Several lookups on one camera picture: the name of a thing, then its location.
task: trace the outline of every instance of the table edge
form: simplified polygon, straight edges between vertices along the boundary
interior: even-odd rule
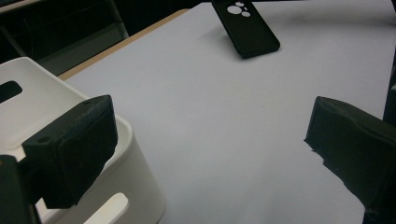
[[[94,63],[97,63],[99,61],[101,61],[102,59],[104,59],[105,57],[107,57],[108,55],[116,52],[119,49],[122,49],[123,47],[131,44],[132,42],[136,41],[137,39],[139,39],[140,37],[150,33],[151,31],[161,27],[162,25],[168,23],[169,21],[173,20],[174,18],[180,16],[181,14],[185,13],[186,11],[188,11],[187,8],[185,9],[181,9],[179,11],[176,11],[175,13],[165,17],[164,19],[155,22],[154,24],[150,25],[149,27],[145,28],[144,30],[131,35],[130,37],[122,40],[120,43],[105,49],[104,51],[96,54],[95,56],[91,57],[90,59],[88,59],[87,61],[84,61],[83,63],[78,64],[77,66],[67,70],[66,72],[60,74],[58,76],[59,79],[65,81],[68,78],[74,76],[75,74],[81,72],[82,70],[86,69],[87,67],[93,65]]]

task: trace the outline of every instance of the camera cutout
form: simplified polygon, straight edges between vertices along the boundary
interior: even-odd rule
[[[248,9],[245,7],[245,4],[241,2],[235,2],[234,5],[227,7],[227,11],[234,15],[241,14],[244,17],[250,16]]]

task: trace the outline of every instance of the phone case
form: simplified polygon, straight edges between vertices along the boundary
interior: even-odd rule
[[[279,41],[251,2],[212,0],[212,5],[243,58],[279,50]]]

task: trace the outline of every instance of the white plastic holder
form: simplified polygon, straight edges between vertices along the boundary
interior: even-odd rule
[[[88,99],[29,58],[0,64],[0,85],[8,81],[17,82],[22,92],[0,104],[0,154],[18,161],[25,156],[23,141]],[[116,124],[119,142],[102,173],[76,206],[47,209],[40,200],[36,207],[43,223],[84,223],[118,193],[124,195],[128,206],[116,223],[160,220],[164,197],[134,139],[132,126],[118,115]]]

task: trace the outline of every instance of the white table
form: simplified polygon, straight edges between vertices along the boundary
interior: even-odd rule
[[[167,201],[161,223],[360,224],[362,204],[304,138],[319,95],[382,117],[392,4],[255,6],[279,52],[240,59],[204,3],[67,82],[111,94],[134,126]]]

